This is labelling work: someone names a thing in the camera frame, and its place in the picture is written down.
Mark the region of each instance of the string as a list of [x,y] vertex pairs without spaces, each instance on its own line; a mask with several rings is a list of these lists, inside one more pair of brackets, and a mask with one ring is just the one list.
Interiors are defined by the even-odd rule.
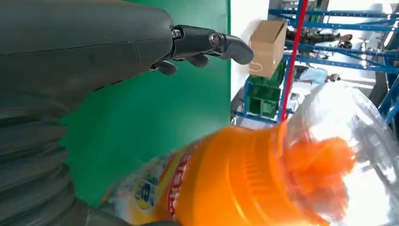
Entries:
[[[249,47],[252,49],[252,46],[251,46],[251,36],[248,37],[248,43],[249,43]],[[252,71],[252,72],[260,72],[260,71],[263,70],[263,66],[262,66],[261,64],[254,63],[254,62],[252,62],[252,61],[251,61],[251,64],[252,64],[252,65],[257,65],[257,66],[259,66],[260,69],[259,69],[259,70],[254,70],[254,69],[252,69],[252,66],[250,66],[250,67],[249,67],[249,70],[250,70],[250,71]]]

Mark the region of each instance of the bottle label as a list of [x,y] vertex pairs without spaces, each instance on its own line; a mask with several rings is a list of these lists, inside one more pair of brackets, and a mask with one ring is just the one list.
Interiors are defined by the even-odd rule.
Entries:
[[[125,177],[105,197],[113,206],[113,214],[133,225],[172,219],[186,167],[199,143],[200,140],[167,156],[154,158]],[[159,208],[169,214],[157,216],[155,209]]]

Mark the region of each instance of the red pole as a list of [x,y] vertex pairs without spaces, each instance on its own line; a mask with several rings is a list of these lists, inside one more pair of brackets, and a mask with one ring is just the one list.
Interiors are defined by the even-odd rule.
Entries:
[[296,52],[298,50],[299,40],[301,38],[303,21],[305,19],[305,15],[306,15],[306,8],[308,7],[308,1],[309,0],[302,0],[301,12],[299,14],[299,17],[297,18],[298,23],[296,25],[297,27],[296,27],[296,33],[295,33],[295,39],[294,39],[294,46],[292,48],[291,61],[289,62],[288,78],[286,81],[287,87],[286,87],[286,91],[284,93],[284,102],[283,102],[283,109],[282,109],[282,115],[281,115],[283,121],[286,120],[288,117],[288,114],[287,114],[288,95],[291,90],[292,73],[294,72]]

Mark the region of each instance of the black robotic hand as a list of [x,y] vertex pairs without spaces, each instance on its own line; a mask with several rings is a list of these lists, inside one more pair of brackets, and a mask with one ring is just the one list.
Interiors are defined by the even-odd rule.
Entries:
[[196,67],[205,67],[208,64],[206,55],[224,60],[233,59],[241,65],[249,64],[254,58],[251,48],[240,38],[211,29],[178,25],[172,30],[172,37],[172,51],[154,63],[148,71],[175,74],[177,67],[168,60],[185,60]]
[[117,0],[3,0],[0,21],[0,225],[127,226],[76,197],[60,119],[102,87],[174,74],[169,60],[204,67],[206,55],[254,56],[237,37]]

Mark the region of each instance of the white wall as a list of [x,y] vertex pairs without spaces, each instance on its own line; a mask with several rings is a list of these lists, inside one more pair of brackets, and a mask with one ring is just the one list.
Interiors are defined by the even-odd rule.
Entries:
[[[231,0],[231,34],[249,44],[249,37],[260,20],[266,20],[269,12],[268,0]],[[249,66],[231,61],[231,100],[249,76]]]

